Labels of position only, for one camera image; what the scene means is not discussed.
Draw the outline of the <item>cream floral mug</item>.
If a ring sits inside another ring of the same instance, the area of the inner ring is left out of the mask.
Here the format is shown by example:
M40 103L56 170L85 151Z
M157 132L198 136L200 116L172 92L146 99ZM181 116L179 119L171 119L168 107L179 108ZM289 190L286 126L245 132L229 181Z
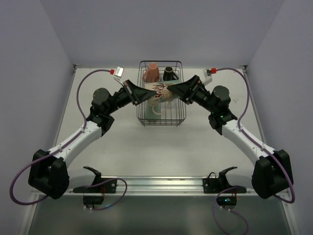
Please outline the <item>cream floral mug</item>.
M176 80L172 81L161 81L161 82L154 82L154 83L145 83L144 88L148 90L153 90L156 91L156 95L150 99L148 99L148 104L153 107L153 112L157 115L162 115L164 114L167 109L170 107L171 102L174 101L175 99L178 98L177 95L174 93L170 92L167 87L170 85L175 85L178 84L179 82ZM164 109L163 112L156 113L154 111L154 106L167 102L167 106Z

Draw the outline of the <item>black mug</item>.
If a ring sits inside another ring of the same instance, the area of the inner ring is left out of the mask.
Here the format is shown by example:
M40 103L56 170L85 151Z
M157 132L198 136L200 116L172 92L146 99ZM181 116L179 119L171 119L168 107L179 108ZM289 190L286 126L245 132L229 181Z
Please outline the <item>black mug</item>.
M163 81L179 80L179 77L175 74L174 69L171 66L167 66L164 69Z

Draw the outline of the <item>green plastic cup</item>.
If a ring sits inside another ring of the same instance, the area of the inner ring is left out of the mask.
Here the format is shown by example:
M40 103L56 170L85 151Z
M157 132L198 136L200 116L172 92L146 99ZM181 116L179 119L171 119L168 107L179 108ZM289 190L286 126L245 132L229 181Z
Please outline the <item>green plastic cup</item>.
M154 111L160 113L160 104L154 106ZM160 115L157 115L153 112L153 107L148 103L145 104L145 119L160 119Z

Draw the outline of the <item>pink mug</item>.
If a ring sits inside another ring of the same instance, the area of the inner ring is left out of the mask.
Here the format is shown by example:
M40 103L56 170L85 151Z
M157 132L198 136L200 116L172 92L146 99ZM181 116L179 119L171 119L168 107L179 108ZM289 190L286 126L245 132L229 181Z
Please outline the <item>pink mug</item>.
M144 82L154 83L159 81L159 77L160 74L157 63L150 63L142 76L142 80Z

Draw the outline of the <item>black wire dish rack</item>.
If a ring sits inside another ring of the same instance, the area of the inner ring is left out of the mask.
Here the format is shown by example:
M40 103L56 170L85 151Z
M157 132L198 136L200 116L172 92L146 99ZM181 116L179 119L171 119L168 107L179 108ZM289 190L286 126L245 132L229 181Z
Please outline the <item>black wire dish rack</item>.
M186 105L167 87L184 81L181 61L141 61L137 85L156 91L156 95L136 108L136 117L144 125L178 126L186 119Z

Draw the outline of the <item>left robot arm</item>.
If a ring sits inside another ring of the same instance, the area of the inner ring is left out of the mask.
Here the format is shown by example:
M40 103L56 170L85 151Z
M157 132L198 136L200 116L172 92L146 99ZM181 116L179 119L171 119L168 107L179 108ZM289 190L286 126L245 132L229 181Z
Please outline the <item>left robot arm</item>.
M155 94L155 91L138 87L129 80L114 94L105 88L97 89L83 125L58 146L34 154L28 184L58 199L68 189L89 188L99 182L100 172L91 167L74 171L69 171L68 167L84 149L109 131L114 122L112 113L129 103L138 105Z

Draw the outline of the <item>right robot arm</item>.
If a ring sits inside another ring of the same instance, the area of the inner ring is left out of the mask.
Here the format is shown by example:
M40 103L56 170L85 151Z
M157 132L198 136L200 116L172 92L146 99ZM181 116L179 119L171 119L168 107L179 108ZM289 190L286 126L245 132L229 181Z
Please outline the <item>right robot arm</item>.
M212 129L235 144L250 160L252 170L241 171L237 166L221 172L217 181L221 190L231 187L253 189L267 199L292 188L291 162L285 150L275 150L252 135L229 109L231 98L228 88L216 86L209 92L198 76L186 82L170 85L168 90L186 104L197 103L210 112Z

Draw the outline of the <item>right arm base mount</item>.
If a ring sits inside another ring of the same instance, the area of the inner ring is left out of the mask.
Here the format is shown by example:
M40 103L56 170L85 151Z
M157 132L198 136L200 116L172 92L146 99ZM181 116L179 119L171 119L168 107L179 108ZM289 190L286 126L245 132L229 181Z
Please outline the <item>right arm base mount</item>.
M204 194L217 194L225 189L230 189L233 187L229 181L226 179L226 176L229 176L228 172L234 173L238 167L232 166L226 168L218 173L210 172L210 174L202 178L202 187Z

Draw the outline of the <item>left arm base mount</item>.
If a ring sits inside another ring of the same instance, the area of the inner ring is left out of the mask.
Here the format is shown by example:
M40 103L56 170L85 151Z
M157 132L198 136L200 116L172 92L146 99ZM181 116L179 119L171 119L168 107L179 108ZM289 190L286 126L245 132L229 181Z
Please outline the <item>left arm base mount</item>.
M74 193L116 193L117 179L103 178L102 173L90 166L71 172L68 189Z

